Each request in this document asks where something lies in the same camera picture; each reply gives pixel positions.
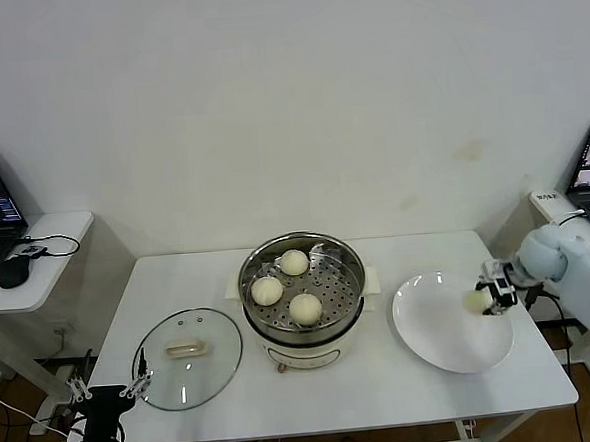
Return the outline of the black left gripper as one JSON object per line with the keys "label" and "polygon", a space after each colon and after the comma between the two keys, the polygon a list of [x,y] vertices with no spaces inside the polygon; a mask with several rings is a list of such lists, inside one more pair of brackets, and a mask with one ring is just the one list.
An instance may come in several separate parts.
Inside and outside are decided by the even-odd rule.
{"label": "black left gripper", "polygon": [[148,369],[145,349],[139,348],[134,359],[135,374],[127,386],[95,386],[89,389],[86,382],[92,372],[92,352],[88,349],[80,362],[73,366],[65,384],[74,401],[82,400],[77,408],[86,421],[81,442],[115,442],[122,414],[131,410],[136,398],[151,385],[152,373]]}

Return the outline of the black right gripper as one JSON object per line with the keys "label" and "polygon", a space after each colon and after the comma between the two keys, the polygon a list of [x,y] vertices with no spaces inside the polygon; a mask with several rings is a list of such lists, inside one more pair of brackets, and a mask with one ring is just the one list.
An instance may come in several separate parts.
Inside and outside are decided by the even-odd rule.
{"label": "black right gripper", "polygon": [[487,307],[483,316],[502,316],[503,313],[515,306],[518,302],[516,288],[505,278],[501,279],[480,279],[474,287],[474,290],[481,292],[490,292],[492,305]]}

